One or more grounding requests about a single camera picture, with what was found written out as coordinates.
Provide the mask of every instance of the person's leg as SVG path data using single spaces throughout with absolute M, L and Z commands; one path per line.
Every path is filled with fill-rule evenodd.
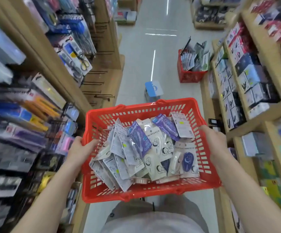
M 168 194 L 164 203 L 156 211 L 178 213 L 194 220 L 205 233 L 208 233 L 207 224 L 202 217 L 198 206 L 184 195 Z
M 123 218 L 126 216 L 133 216 L 140 213 L 153 211 L 152 204 L 135 199 L 130 202 L 123 202 L 117 204 L 117 206 L 112 210 L 111 214 L 108 216 L 106 223 L 112 220 Z

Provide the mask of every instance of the red shopping basket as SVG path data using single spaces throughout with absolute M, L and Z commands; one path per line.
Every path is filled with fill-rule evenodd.
M 204 75 L 207 73 L 207 71 L 200 71 L 200 72 L 185 71 L 184 68 L 182 67 L 180 52 L 181 50 L 178 50 L 177 71 L 178 71 L 179 81 L 181 83 L 200 82 L 204 77 Z
M 157 184 L 156 182 L 150 182 L 146 185 L 133 184 L 127 192 L 122 192 L 121 190 L 111 191 L 101 180 L 97 179 L 88 164 L 91 158 L 98 153 L 102 142 L 107 139 L 108 134 L 106 131 L 103 131 L 103 129 L 106 129 L 108 125 L 113 125 L 117 118 L 120 119 L 125 127 L 128 127 L 132 125 L 137 118 L 144 120 L 157 116 L 160 113 L 170 116 L 171 112 L 181 112 L 188 115 L 188 121 L 195 134 L 200 178 L 184 178 L 164 184 Z M 210 150 L 205 139 L 205 134 L 198 129 L 199 126 L 205 124 L 204 119 L 201 117 L 198 103 L 194 98 L 158 100 L 156 103 L 129 106 L 118 105 L 111 108 L 90 110 L 86 114 L 83 145 L 89 143 L 92 139 L 99 139 L 102 142 L 82 166 L 82 199 L 86 203 L 112 200 L 129 201 L 146 196 L 183 194 L 186 191 L 219 187 L 220 179 L 209 159 Z

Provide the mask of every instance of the forearm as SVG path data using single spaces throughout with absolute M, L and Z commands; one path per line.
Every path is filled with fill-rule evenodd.
M 247 233 L 281 232 L 281 210 L 228 150 L 211 157 Z
M 76 175 L 65 162 L 11 233 L 55 233 Z

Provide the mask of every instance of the white tiled floor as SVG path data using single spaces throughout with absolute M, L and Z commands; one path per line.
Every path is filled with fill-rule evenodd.
M 120 53 L 126 57 L 117 105 L 145 103 L 145 82 L 150 81 L 155 51 L 153 80 L 158 80 L 164 91 L 162 99 L 193 97 L 203 115 L 201 89 L 198 83 L 179 83 L 177 74 L 178 49 L 191 36 L 191 43 L 211 41 L 223 32 L 195 30 L 188 0 L 143 0 L 135 26 L 119 26 L 122 33 Z M 147 35 L 167 34 L 176 36 Z M 216 208 L 212 189 L 185 193 L 196 203 L 208 225 L 210 233 L 218 232 Z M 159 196 L 147 198 L 159 202 Z M 119 201 L 91 204 L 85 233 L 99 233 L 111 210 Z

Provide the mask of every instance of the purple package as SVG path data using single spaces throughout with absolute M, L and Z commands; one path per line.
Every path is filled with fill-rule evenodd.
M 163 132 L 169 135 L 174 141 L 179 141 L 180 137 L 175 124 L 170 121 L 164 114 L 159 114 L 152 122 L 157 125 Z
M 147 151 L 151 149 L 151 141 L 136 121 L 134 121 L 134 123 L 129 127 L 128 131 L 135 143 L 138 145 L 143 158 Z

